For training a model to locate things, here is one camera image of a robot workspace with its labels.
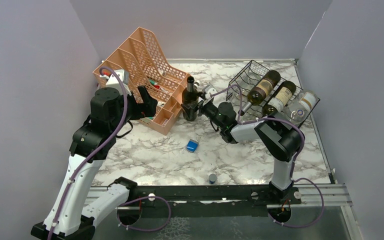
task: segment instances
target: white marble surface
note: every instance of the white marble surface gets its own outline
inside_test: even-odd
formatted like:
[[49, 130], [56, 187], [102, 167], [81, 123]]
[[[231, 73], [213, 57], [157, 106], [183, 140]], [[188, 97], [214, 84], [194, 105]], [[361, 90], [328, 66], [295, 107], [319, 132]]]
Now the white marble surface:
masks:
[[[203, 85], [226, 88], [246, 63], [175, 63]], [[299, 84], [292, 63], [264, 63], [286, 80]], [[216, 102], [226, 95], [217, 96]], [[130, 128], [126, 125], [120, 131]], [[329, 183], [328, 172], [311, 120], [301, 127], [304, 150], [297, 158], [294, 178], [306, 177], [315, 183]], [[199, 142], [196, 152], [186, 150], [190, 139]], [[273, 157], [261, 140], [227, 144], [205, 116], [194, 122], [180, 118], [167, 136], [134, 122], [133, 131], [118, 139], [96, 175], [93, 185], [105, 186], [121, 176], [139, 185], [208, 185], [208, 175], [217, 175], [217, 184], [268, 184], [273, 174]]]

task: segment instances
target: clear glass bottle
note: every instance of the clear glass bottle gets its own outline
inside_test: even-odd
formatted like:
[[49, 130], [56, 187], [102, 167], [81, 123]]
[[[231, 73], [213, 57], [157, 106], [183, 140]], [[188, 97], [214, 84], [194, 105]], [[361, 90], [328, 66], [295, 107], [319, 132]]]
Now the clear glass bottle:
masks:
[[299, 125], [304, 122], [317, 103], [317, 96], [310, 90], [302, 90], [296, 98], [284, 108], [283, 112], [288, 120]]

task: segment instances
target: dark wine bottle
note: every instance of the dark wine bottle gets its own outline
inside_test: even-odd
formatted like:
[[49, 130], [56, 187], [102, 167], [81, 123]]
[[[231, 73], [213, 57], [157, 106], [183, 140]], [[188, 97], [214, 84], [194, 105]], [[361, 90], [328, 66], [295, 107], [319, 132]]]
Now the dark wine bottle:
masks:
[[276, 70], [268, 71], [262, 79], [249, 91], [246, 98], [248, 102], [242, 108], [241, 116], [245, 114], [251, 106], [260, 105], [270, 94], [276, 84], [281, 80], [281, 74]]
[[187, 78], [187, 85], [185, 90], [181, 93], [183, 117], [187, 121], [194, 121], [198, 112], [195, 111], [195, 107], [198, 105], [199, 93], [194, 87], [195, 79], [193, 76]]
[[292, 98], [297, 86], [291, 81], [284, 81], [279, 88], [273, 93], [267, 104], [262, 107], [262, 116], [265, 117], [274, 111], [281, 112], [289, 99]]

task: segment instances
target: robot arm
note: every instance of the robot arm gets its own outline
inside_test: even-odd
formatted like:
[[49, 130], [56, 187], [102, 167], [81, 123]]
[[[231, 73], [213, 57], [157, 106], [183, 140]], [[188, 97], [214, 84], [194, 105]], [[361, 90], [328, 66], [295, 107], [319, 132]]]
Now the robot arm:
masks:
[[273, 177], [269, 183], [274, 194], [280, 199], [293, 186], [293, 156], [303, 144], [300, 132], [296, 131], [289, 121], [279, 112], [267, 117], [265, 121], [248, 124], [238, 123], [236, 112], [230, 102], [213, 104], [212, 95], [216, 93], [212, 85], [202, 90], [205, 99], [198, 103], [198, 115], [205, 115], [218, 126], [220, 135], [226, 143], [236, 144], [242, 141], [261, 139], [268, 151], [275, 158]]
[[[127, 85], [128, 73], [118, 72]], [[102, 166], [111, 147], [116, 143], [113, 137], [86, 164], [86, 157], [95, 151], [116, 130], [124, 111], [124, 97], [111, 82], [107, 87], [95, 92], [90, 101], [90, 115], [83, 126], [73, 135], [70, 147], [68, 168], [55, 204], [46, 219], [33, 226], [31, 234], [39, 239], [92, 239], [96, 226], [117, 206], [127, 201], [132, 186], [128, 180], [113, 184], [103, 196], [85, 206], [85, 200], [95, 175]], [[152, 98], [144, 86], [138, 87], [143, 103], [137, 103], [135, 97], [126, 91], [127, 110], [124, 125], [129, 120], [152, 117], [156, 114], [157, 100]], [[57, 223], [54, 222], [57, 209], [62, 202]]]

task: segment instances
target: bottle cap on table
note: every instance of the bottle cap on table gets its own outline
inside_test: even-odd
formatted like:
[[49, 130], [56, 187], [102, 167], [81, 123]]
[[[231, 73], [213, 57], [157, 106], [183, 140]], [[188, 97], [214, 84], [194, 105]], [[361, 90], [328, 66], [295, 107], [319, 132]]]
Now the bottle cap on table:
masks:
[[209, 184], [214, 184], [217, 181], [217, 176], [214, 173], [211, 173], [208, 177]]

